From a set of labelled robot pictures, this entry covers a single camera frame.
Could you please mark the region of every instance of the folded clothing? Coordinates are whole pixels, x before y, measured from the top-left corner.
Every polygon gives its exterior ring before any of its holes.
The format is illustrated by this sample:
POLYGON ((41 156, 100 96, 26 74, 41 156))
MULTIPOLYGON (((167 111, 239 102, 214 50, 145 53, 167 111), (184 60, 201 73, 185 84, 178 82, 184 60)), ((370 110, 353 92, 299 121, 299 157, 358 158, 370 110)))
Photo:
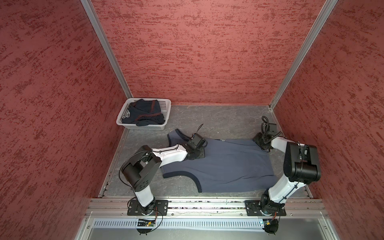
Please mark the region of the folded clothing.
MULTIPOLYGON (((189 139, 178 129, 168 134, 170 146, 189 139)), ((166 164, 161 167, 163 178, 187 176, 198 192, 214 193, 268 189, 277 182, 268 153, 251 139, 205 139, 205 158, 166 164)))
POLYGON ((161 113, 159 101, 140 99, 129 104, 128 112, 121 116, 121 122, 136 124, 136 126, 147 126, 149 124, 164 124, 165 119, 161 113))

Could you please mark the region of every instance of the side wall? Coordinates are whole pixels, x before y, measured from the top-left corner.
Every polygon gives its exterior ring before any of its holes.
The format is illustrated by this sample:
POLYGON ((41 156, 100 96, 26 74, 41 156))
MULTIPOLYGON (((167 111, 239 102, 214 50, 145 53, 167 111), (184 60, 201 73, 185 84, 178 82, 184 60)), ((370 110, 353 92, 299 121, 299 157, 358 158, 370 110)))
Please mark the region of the side wall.
POLYGON ((135 97, 268 105, 324 0, 93 0, 135 97))
POLYGON ((125 95, 79 0, 0 3, 0 239, 72 240, 125 95))
POLYGON ((342 239, 383 239, 384 2, 339 0, 275 113, 284 133, 316 145, 311 185, 342 239))

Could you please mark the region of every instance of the dark navy garment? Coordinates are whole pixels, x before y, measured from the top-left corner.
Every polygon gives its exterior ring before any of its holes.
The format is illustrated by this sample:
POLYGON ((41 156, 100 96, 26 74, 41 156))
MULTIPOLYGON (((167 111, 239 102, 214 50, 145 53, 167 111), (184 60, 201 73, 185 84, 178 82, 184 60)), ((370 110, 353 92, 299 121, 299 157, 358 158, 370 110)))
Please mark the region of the dark navy garment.
MULTIPOLYGON (((189 138, 176 129, 168 134, 168 140, 174 146, 189 138)), ((163 177, 187 176, 199 192, 249 192, 277 182, 268 153, 251 139, 206 140, 205 158, 164 165, 163 177)))

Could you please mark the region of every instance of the black mounting plate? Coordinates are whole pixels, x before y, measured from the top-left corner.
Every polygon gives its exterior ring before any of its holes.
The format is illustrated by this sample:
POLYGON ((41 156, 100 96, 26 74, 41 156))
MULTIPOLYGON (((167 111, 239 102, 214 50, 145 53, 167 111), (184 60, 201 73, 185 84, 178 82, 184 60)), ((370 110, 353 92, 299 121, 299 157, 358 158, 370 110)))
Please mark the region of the black mounting plate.
MULTIPOLYGON (((168 200, 155 200, 155 207, 157 207, 157 210, 163 214, 163 216, 167 215, 168 210, 168 200)), ((137 200, 132 200, 129 202, 128 216, 154 216, 155 211, 152 211, 149 215, 144 215, 143 210, 141 209, 141 206, 139 205, 137 200)))
MULTIPOLYGON (((259 200, 246 200, 245 203, 245 210, 247 211, 247 216, 262 216, 262 217, 268 217, 262 214, 259 207, 259 200)), ((287 216, 287 213, 285 212, 285 209, 281 209, 280 211, 276 212, 276 216, 287 216)))

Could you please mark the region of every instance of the white plastic basket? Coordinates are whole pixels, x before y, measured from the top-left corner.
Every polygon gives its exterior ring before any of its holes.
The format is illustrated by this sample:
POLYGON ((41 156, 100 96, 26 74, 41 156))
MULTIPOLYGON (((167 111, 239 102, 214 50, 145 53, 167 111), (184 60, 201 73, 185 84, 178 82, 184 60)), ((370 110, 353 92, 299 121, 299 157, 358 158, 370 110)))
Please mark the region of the white plastic basket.
POLYGON ((151 130, 164 130, 166 127, 166 124, 168 122, 169 118, 169 112, 170 112, 170 100, 164 99, 164 98, 129 98, 127 101, 125 101, 124 105, 122 106, 118 118, 116 119, 116 124, 120 126, 124 126, 127 129, 151 129, 151 130), (159 101, 161 113, 164 115, 165 122, 162 125, 156 125, 156 124, 149 124, 147 126, 141 126, 138 127, 136 124, 128 124, 128 123, 122 123, 121 116, 128 111, 129 104, 136 102, 140 99, 151 101, 151 100, 157 100, 159 101))

